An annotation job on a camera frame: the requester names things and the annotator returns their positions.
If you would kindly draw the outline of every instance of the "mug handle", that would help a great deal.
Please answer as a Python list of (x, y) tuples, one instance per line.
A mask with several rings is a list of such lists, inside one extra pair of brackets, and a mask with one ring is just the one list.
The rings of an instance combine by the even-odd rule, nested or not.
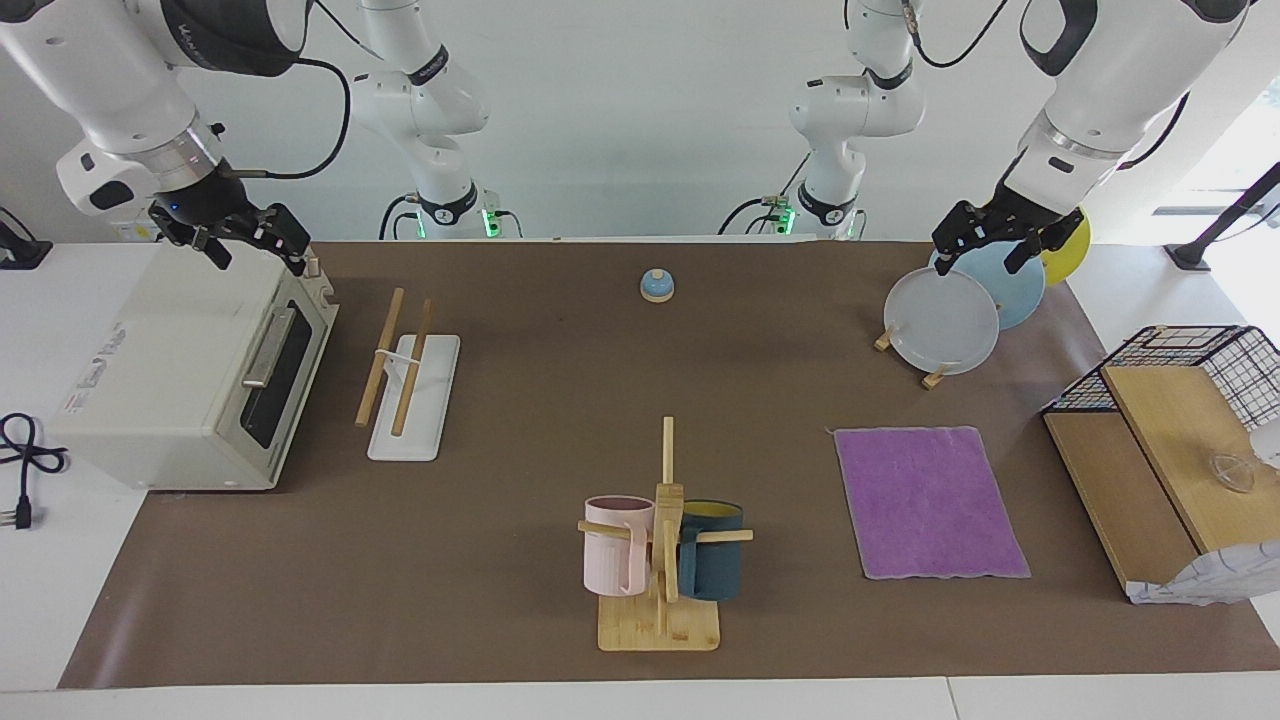
[(698, 593), (698, 536), (701, 528), (684, 528), (680, 530), (680, 588), (687, 597)]
[(644, 525), (627, 521), (626, 527), (631, 530), (631, 548), (627, 553), (627, 584), (622, 587), (622, 592), (626, 594), (639, 594), (649, 580), (645, 571), (649, 537)]

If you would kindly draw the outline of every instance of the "black wire cage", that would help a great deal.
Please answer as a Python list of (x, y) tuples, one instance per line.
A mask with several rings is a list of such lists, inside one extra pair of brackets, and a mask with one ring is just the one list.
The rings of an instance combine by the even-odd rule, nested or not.
[(1117, 411), (1102, 369), (1139, 365), (1204, 368), (1245, 430), (1280, 418), (1280, 351), (1252, 325), (1146, 327), (1042, 413)]

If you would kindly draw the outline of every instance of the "yellow plate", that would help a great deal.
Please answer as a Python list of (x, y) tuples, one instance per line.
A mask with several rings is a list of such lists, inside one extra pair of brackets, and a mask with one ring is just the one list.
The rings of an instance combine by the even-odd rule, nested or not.
[(1085, 214), (1080, 227), (1066, 238), (1066, 245), (1056, 252), (1041, 252), (1041, 263), (1044, 263), (1044, 284), (1057, 284), (1070, 277), (1084, 263), (1092, 240), (1093, 231)]

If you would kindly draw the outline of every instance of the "white wall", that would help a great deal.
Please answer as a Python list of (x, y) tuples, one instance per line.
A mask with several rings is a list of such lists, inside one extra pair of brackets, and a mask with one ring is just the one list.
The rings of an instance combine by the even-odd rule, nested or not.
[[(1167, 0), (1178, 4), (1179, 0)], [(330, 8), (364, 35), (355, 4)], [(918, 73), (929, 96), (909, 137), (867, 141), (868, 237), (924, 238), (960, 197), (984, 201), (1018, 138), (1052, 91), (1018, 41), (1024, 3), (1011, 3), (960, 67)], [(484, 132), (461, 138), (479, 181), (534, 236), (714, 232), (737, 202), (781, 188), (806, 146), (787, 120), (804, 81), (860, 70), (844, 50), (840, 0), (436, 0), (430, 10), (454, 61), (493, 96)], [(931, 3), (931, 54), (952, 56), (995, 0)], [(317, 10), (307, 54), (348, 74), (375, 69)], [(1091, 199), (1102, 234), (1192, 168), (1280, 73), (1280, 3), (1261, 3), (1242, 36), (1193, 92), (1166, 149)], [(186, 70), (183, 85), (224, 136), (238, 167), (297, 170), (328, 152), (340, 101), (315, 68), (282, 78)], [(0, 54), (0, 202), (60, 241), (111, 240), (63, 197), (54, 161), (79, 140)], [(412, 190), (396, 154), (353, 126), (342, 156), (301, 182), (251, 181), (253, 199), (288, 204), (317, 238), (367, 238), (387, 201)]]

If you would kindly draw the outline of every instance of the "oven label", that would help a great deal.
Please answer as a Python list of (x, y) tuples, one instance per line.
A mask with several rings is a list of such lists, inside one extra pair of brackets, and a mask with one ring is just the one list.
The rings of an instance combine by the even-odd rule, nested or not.
[(76, 386), (72, 388), (70, 395), (67, 397), (67, 402), (63, 404), (63, 413), (67, 415), (76, 415), (88, 405), (90, 397), (93, 395), (93, 389), (97, 388), (99, 383), (102, 382), (102, 377), (106, 375), (111, 361), (115, 355), (124, 346), (124, 341), (129, 338), (129, 323), (115, 323), (111, 332), (108, 333), (106, 340), (102, 342), (102, 347), (93, 355), (88, 361), (88, 366), (81, 373), (79, 379), (76, 380)]

